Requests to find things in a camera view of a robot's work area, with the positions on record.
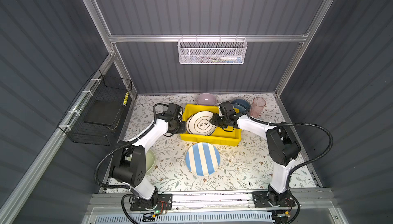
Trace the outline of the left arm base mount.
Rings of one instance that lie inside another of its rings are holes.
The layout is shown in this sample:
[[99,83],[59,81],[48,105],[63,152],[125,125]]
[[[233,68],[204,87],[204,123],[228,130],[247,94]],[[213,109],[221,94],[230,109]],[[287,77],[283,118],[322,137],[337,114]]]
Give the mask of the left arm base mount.
[[132,198],[130,211],[168,211],[172,209],[172,194],[154,194],[151,199]]

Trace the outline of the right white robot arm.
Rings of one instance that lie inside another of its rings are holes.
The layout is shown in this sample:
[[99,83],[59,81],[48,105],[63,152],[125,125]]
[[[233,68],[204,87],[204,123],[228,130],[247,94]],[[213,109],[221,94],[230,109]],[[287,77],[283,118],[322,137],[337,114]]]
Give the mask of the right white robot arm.
[[276,194],[284,194],[289,190],[290,177],[301,147],[296,137],[290,134],[290,127],[286,123],[264,122],[252,117],[249,112],[236,112],[228,101],[219,105],[219,112],[214,113],[210,123],[224,131],[232,127],[265,139],[273,160],[273,176],[269,187]]

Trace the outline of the blue white striped plate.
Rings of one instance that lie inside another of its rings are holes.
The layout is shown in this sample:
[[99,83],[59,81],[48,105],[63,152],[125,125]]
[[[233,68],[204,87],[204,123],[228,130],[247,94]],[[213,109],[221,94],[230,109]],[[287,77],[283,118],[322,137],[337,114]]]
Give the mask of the blue white striped plate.
[[221,156],[214,145],[200,142],[188,149],[185,161],[188,170],[194,175],[209,176],[217,171],[221,163]]

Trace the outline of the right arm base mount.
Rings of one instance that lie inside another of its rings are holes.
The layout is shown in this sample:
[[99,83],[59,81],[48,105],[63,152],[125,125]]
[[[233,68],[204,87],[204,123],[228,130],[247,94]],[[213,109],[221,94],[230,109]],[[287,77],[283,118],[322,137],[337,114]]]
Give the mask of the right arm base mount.
[[252,200],[256,208],[289,207],[292,209],[296,206],[296,202],[290,195],[290,191],[285,191],[284,193],[276,193],[275,191],[255,191],[252,192]]

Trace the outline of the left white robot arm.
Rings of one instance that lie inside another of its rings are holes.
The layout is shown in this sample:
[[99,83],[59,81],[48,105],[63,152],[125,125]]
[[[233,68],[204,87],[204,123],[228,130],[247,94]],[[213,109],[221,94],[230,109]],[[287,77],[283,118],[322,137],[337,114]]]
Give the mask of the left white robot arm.
[[155,104],[151,124],[131,140],[119,142],[123,148],[113,154],[109,176],[139,198],[154,198],[156,187],[145,178],[146,153],[162,136],[185,132],[182,114],[183,108],[177,104]]

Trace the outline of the white plate black emblem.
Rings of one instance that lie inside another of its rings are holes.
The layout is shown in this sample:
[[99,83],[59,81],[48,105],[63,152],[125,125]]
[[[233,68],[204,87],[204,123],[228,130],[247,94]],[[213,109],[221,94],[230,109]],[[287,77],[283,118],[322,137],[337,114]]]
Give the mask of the white plate black emblem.
[[213,117],[211,111],[200,111],[190,116],[186,121],[186,130],[191,135],[210,136],[214,133],[216,126],[211,124]]

